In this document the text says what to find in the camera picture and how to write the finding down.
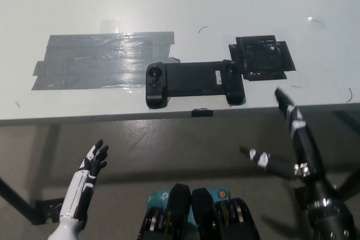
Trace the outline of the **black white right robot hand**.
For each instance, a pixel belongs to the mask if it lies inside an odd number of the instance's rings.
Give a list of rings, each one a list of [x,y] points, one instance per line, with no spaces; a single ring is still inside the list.
[[[281,88],[277,88],[274,94],[278,108],[286,120],[296,161],[289,162],[269,152],[249,147],[241,147],[240,153],[265,171],[284,179],[301,179],[306,185],[325,181],[323,160],[303,114]]]

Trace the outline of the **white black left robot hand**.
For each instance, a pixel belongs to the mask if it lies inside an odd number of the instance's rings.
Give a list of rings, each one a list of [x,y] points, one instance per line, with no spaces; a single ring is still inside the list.
[[[109,147],[103,140],[95,143],[74,173],[68,187],[62,208],[61,217],[68,217],[84,222],[92,199],[99,172],[107,165]]]

